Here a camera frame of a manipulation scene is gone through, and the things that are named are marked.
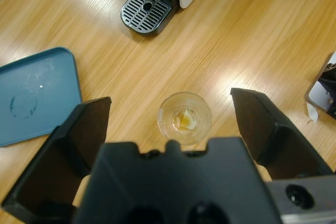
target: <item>wood grain surface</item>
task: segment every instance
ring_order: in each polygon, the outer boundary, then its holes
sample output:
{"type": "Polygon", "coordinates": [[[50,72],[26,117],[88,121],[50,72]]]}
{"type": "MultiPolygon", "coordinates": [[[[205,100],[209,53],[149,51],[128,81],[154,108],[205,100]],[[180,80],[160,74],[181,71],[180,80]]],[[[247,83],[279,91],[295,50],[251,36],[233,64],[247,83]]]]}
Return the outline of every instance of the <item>wood grain surface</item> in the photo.
{"type": "MultiPolygon", "coordinates": [[[[208,102],[208,137],[237,136],[230,89],[254,89],[268,95],[336,169],[336,120],[320,112],[314,124],[305,107],[306,91],[336,51],[336,0],[194,0],[154,38],[123,25],[125,1],[1,0],[0,66],[69,48],[83,100],[113,99],[107,142],[135,141],[142,152],[164,150],[156,113],[170,94],[191,91],[208,102]]],[[[45,139],[0,148],[0,200],[45,139]]],[[[1,211],[0,223],[20,222],[1,211]]]]}

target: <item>screw hole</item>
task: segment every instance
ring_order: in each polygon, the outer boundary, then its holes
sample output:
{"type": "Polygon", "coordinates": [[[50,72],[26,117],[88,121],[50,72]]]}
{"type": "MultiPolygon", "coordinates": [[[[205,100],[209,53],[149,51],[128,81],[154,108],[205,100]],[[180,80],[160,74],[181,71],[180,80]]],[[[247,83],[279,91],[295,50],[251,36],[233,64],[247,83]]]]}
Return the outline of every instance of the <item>screw hole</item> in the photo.
{"type": "Polygon", "coordinates": [[[302,186],[298,185],[287,186],[286,195],[294,205],[302,209],[310,209],[314,206],[313,197],[302,186]]]}
{"type": "Polygon", "coordinates": [[[146,12],[148,12],[150,9],[152,9],[152,7],[153,7],[152,2],[146,2],[146,3],[144,3],[143,6],[142,6],[142,8],[143,8],[146,12]]]}

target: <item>lemon slice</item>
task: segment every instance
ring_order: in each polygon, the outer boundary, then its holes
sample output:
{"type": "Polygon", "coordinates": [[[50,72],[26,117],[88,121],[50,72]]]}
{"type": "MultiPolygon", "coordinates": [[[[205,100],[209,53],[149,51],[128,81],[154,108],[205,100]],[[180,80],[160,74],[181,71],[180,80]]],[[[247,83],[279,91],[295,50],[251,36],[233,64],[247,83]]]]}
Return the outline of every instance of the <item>lemon slice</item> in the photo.
{"type": "Polygon", "coordinates": [[[183,119],[181,122],[181,127],[187,128],[189,130],[195,129],[197,126],[197,122],[194,120],[192,115],[189,113],[188,110],[184,111],[183,119]]]}

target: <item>metal plate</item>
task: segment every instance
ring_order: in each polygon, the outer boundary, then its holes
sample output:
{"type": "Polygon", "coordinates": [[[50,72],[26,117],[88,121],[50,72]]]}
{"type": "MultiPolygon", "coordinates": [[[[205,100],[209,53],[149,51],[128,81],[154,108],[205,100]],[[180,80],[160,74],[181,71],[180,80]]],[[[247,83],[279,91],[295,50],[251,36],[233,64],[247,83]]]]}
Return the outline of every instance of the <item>metal plate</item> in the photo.
{"type": "Polygon", "coordinates": [[[147,34],[158,28],[171,9],[160,0],[127,0],[121,19],[129,28],[147,34]]]}
{"type": "Polygon", "coordinates": [[[336,63],[336,52],[330,57],[327,63],[323,66],[315,82],[313,83],[313,85],[310,87],[310,89],[306,94],[306,99],[311,104],[317,106],[324,112],[327,112],[331,106],[331,104],[328,102],[328,100],[331,99],[331,96],[329,92],[318,82],[318,78],[326,69],[327,65],[330,63],[332,64],[336,63]]]}

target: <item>black device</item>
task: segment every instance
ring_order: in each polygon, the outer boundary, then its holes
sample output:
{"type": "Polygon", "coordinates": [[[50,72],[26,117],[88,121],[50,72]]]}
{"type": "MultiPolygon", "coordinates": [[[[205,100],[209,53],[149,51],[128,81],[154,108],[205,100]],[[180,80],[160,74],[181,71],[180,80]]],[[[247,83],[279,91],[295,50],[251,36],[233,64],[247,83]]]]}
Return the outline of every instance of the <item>black device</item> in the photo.
{"type": "Polygon", "coordinates": [[[239,137],[204,151],[140,154],[105,143],[110,99],[81,104],[56,128],[2,202],[26,223],[246,224],[336,221],[336,176],[262,93],[232,89],[239,137]],[[264,183],[252,158],[281,178],[264,183]],[[79,209],[80,180],[92,175],[79,209]]]}
{"type": "Polygon", "coordinates": [[[121,19],[141,35],[157,35],[180,7],[180,0],[127,0],[121,19]]]}

